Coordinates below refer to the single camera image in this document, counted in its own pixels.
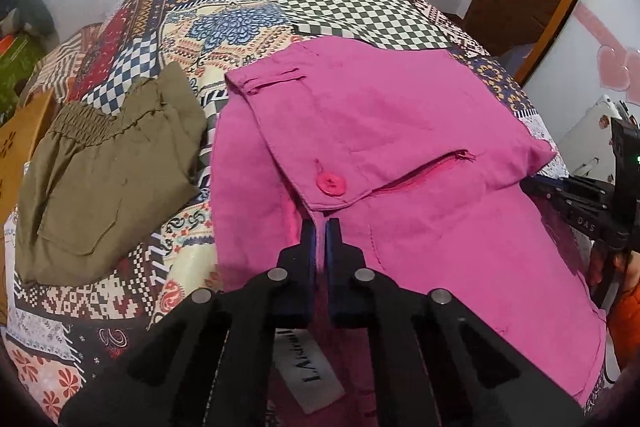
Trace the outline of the orange sleeved forearm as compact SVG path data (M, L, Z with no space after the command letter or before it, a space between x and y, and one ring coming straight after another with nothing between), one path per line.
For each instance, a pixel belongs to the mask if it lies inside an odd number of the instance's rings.
M623 283L608 312L608 332L613 341L620 369L639 355L639 253L631 251L628 260L614 257L614 268L623 274Z

